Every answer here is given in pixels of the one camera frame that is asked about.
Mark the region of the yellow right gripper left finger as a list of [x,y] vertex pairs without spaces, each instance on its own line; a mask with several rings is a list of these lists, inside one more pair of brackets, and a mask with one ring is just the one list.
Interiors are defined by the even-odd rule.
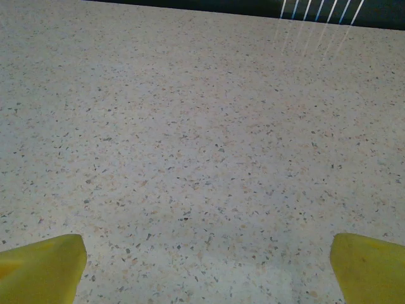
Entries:
[[1,303],[73,303],[87,263],[79,234],[1,252]]

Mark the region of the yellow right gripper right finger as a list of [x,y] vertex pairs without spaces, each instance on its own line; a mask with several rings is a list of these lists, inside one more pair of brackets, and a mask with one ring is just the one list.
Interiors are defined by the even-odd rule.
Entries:
[[404,303],[403,245],[339,233],[330,263],[346,303]]

